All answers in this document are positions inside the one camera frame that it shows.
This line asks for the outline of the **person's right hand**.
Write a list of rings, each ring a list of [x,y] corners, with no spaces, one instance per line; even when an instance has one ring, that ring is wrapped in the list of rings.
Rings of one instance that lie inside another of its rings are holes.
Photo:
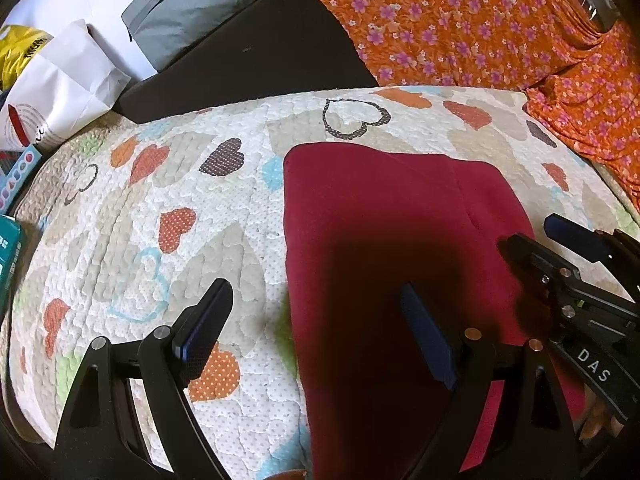
[[[624,425],[617,420],[610,408],[588,386],[585,386],[585,405],[582,414],[574,420],[574,428],[581,441],[606,432],[617,437]]]

